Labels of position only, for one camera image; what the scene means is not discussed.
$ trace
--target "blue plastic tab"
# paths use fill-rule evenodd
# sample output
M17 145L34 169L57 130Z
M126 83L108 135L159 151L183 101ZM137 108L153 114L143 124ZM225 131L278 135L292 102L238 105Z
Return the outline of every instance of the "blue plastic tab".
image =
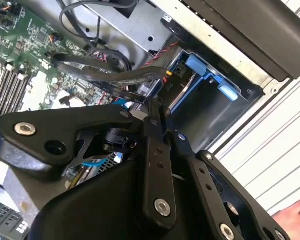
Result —
M199 74L201 77L204 76L207 72L207 65L205 65L199 58L191 54L185 65L191 68L194 72Z
M237 94L237 90L233 86L231 86L226 80L223 80L220 83L218 89L232 102L236 101L239 97Z

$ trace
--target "silver metal panel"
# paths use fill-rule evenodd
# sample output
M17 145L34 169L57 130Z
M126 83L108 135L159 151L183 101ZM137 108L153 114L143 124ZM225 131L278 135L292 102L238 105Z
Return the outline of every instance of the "silver metal panel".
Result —
M161 24L161 18L165 13L144 0L136 5L129 18L113 7L98 5L88 7L146 52L159 51L171 35Z
M31 226L40 210L66 191L66 178L55 182L38 181L17 169L9 168L3 187Z
M59 22L61 8L55 0L19 0L18 2L25 7L28 7L66 37L75 40L79 46L83 47L86 45L82 39L70 35L62 28L61 23ZM66 5L74 2L77 2L77 0L64 0ZM98 22L96 13L87 7L78 7L73 13L81 28L84 31L86 31L87 28L90 30L90 32L87 32L86 34L89 37L96 37ZM69 29L72 29L66 17L63 21ZM108 48L122 52L132 63L135 63L134 68L139 68L149 59L149 54L145 52L145 50L104 20L101 21L100 38L107 42Z
M240 50L202 21L179 0L151 0L179 25L227 61L243 76L256 85L263 86L269 75Z
M299 201L300 79L216 156L270 214Z

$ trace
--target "green circuit board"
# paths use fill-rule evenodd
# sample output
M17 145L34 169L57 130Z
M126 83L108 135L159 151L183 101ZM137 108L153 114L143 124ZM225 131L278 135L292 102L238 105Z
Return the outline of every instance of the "green circuit board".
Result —
M0 7L7 8L8 4L8 1L0 0ZM46 98L49 101L43 101L40 109L50 109L49 102L53 102L61 90L78 97L87 106L96 105L103 96L102 91L58 71L51 65L47 55L64 53L86 56L87 53L29 9L13 3L15 6L20 9L12 13L9 10L1 11L3 14L0 14L0 59L28 76L35 76L38 72L46 74L49 88ZM59 40L52 42L53 35L58 35Z

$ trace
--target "motherboard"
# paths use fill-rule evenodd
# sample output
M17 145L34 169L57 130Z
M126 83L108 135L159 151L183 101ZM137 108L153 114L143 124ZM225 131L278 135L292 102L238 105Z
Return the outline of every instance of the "motherboard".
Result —
M54 68L50 56L57 53L87 56L86 51L29 9L0 0L1 82L9 76L5 71L14 72L11 83L22 81L25 85L27 81L20 105L14 106L16 111L94 106L112 101L90 83ZM60 101L64 98L67 104Z

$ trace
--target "metal frame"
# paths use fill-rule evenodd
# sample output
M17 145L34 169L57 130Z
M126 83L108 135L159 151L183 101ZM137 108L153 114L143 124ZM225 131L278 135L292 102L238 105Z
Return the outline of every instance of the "metal frame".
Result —
M204 22L179 0L151 0L151 2L252 83L263 86L270 78L264 70L221 36L213 26Z
M219 149L224 147L224 144L231 140L231 138L237 134L237 131L239 131L242 126L255 114L257 114L260 109L265 106L269 101L272 100L273 97L275 97L283 87L291 83L292 81L290 79L285 80L284 82L277 82L275 79L269 79L268 84L266 84L263 87L264 96L261 97L253 107L251 107L243 116L241 116L237 122L229 128L225 133L223 133L223 136L221 136L216 142L211 144L207 149L217 154Z
M100 239L131 233L131 239L140 239L140 233L167 240L188 236L278 239L276 231L289 239L214 155L201 151L195 156L187 137L175 130L166 107L155 99L149 100L147 105L149 116L143 122L117 105L18 112L0 118L0 160L11 167L3 187L13 196L21 212L32 220L40 211L29 240L77 239L78 231L89 239L96 234L94 228L87 228L92 218ZM31 122L37 129L36 134L16 133L12 126L21 119ZM105 134L96 135L92 129ZM93 156L103 155L106 149L121 150L126 156L119 166L63 194L65 179L60 168L65 169L68 160L73 160L75 133L81 131L88 131L97 139L91 143L96 150ZM54 151L48 144L51 139L55 142ZM131 147L123 139L126 143L135 140L136 145ZM96 143L103 141L103 150L95 149ZM62 143L65 150L60 152L60 144L56 142ZM173 173L184 176L186 181L176 182ZM224 203L231 203L238 215L232 216ZM121 207L100 207L106 204ZM81 219L79 222L69 219L70 210L75 211L73 206L80 206L75 212ZM98 211L98 216L89 215L87 211L89 214ZM118 231L109 232L106 226L122 219L129 227L122 225ZM53 227L48 227L51 220L54 220Z
M277 106L281 104L282 101L288 98L298 86L300 86L300 78L290 82L290 84L282 92L280 92L276 98L269 103L269 105L267 105L258 115L251 119L251 121L249 121L249 119L264 104L266 104L271 97L273 97L274 91L277 91L277 88L273 88L273 85L269 84L268 87L265 88L265 91L268 94L262 98L262 101L260 100L258 104L251 108L229 131L226 132L226 134L219 139L218 142L209 148L209 151L214 152L217 154L219 159L222 159L223 156L231 151L243 138L249 135L249 133L258 126L260 121L269 116L277 108ZM231 138L231 136L239 129L241 130L235 134L233 138Z
M165 13L145 0L141 0L136 5L129 18L112 7L97 5L86 7L146 52L159 51L171 35L170 31L161 24L161 18Z

